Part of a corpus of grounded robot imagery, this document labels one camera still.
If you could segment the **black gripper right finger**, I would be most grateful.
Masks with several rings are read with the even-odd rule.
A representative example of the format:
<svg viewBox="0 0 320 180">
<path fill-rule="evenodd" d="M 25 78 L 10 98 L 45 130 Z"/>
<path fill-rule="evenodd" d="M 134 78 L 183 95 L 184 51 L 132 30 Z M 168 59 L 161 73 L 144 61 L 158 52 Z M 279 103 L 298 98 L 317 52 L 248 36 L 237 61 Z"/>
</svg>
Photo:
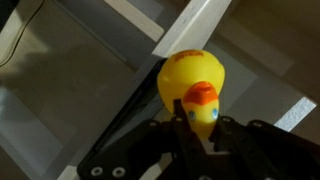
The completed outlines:
<svg viewBox="0 0 320 180">
<path fill-rule="evenodd" d="M 264 121 L 222 116 L 212 140 L 239 180 L 320 180 L 320 146 Z"/>
</svg>

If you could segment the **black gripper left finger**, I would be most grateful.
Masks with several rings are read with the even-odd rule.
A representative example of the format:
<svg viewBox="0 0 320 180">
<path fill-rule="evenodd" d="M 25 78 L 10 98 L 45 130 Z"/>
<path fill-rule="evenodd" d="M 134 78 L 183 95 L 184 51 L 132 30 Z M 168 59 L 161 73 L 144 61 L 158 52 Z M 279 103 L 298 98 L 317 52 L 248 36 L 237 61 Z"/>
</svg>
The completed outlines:
<svg viewBox="0 0 320 180">
<path fill-rule="evenodd" d="M 179 100 L 166 122 L 146 120 L 113 143 L 94 149 L 77 167 L 80 180 L 139 180 L 163 154 L 173 156 L 156 180 L 213 180 L 213 166 L 187 123 Z"/>
</svg>

